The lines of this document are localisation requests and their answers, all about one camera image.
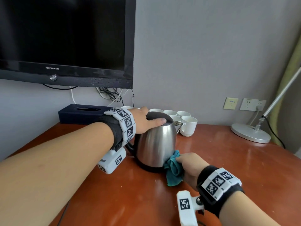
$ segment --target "tv bezel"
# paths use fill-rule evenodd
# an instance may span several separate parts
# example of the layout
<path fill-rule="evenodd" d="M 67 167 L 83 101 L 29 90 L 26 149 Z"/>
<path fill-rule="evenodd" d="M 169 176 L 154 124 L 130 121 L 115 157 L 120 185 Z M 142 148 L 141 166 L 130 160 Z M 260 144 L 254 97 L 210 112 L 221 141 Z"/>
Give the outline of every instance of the tv bezel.
<path fill-rule="evenodd" d="M 135 11 L 136 0 L 126 0 L 124 70 L 108 70 L 101 68 L 12 61 L 15 70 L 0 68 L 0 79 L 61 86 L 87 86 L 132 89 L 135 38 Z M 61 68 L 59 72 L 98 72 L 108 77 L 80 77 L 67 75 L 62 76 L 58 73 L 58 70 L 46 69 L 46 67 Z M 52 80 L 52 75 L 56 76 L 55 81 Z M 123 76 L 123 78 L 110 77 L 114 75 Z"/>

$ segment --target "electric kettle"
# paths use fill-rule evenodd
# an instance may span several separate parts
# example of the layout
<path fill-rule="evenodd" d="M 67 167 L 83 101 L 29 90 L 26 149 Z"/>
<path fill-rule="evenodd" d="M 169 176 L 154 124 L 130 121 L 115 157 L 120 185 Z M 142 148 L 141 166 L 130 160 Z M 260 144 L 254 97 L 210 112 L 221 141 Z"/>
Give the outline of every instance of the electric kettle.
<path fill-rule="evenodd" d="M 175 152 L 176 130 L 169 115 L 160 112 L 148 112 L 146 115 L 149 121 L 156 118 L 165 118 L 166 123 L 146 133 L 136 134 L 134 145 L 128 143 L 126 148 L 142 169 L 160 173 L 164 171 L 163 164 Z"/>

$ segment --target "wooden table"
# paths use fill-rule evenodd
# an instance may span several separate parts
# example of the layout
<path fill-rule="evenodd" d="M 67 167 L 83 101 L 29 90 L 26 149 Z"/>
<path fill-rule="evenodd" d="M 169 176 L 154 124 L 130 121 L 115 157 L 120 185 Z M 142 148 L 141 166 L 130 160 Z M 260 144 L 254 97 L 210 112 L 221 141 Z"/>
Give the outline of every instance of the wooden table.
<path fill-rule="evenodd" d="M 16 153 L 82 127 L 57 124 Z M 197 125 L 192 137 L 178 134 L 176 149 L 195 152 L 240 178 L 247 196 L 282 226 L 300 224 L 301 160 L 290 152 L 272 143 L 245 140 L 228 126 L 204 124 Z M 92 170 L 71 198 L 61 226 L 177 226 L 176 194 L 180 190 L 197 195 L 184 182 L 168 187 L 164 174 L 146 172 L 127 156 L 110 175 L 98 167 Z M 62 212 L 51 226 L 57 225 Z M 209 212 L 197 218 L 207 226 L 221 225 Z"/>

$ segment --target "tv power button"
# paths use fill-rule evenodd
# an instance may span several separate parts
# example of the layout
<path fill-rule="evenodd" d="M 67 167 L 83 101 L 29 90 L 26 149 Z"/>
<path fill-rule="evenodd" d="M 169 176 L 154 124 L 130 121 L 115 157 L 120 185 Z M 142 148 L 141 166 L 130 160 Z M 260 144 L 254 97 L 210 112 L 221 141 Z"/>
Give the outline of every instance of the tv power button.
<path fill-rule="evenodd" d="M 49 78 L 52 80 L 52 81 L 56 81 L 58 79 L 58 77 L 56 75 L 51 75 L 49 76 Z"/>

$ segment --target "rag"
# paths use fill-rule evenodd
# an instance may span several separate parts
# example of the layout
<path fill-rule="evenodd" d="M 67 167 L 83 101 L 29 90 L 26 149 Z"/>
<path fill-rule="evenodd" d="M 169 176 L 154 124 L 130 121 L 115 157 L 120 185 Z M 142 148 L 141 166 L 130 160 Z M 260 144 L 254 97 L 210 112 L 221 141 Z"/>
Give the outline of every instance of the rag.
<path fill-rule="evenodd" d="M 180 156 L 180 152 L 175 150 L 174 154 L 164 163 L 166 171 L 166 179 L 168 186 L 176 186 L 183 180 L 184 169 L 181 163 L 176 161 L 176 157 Z"/>

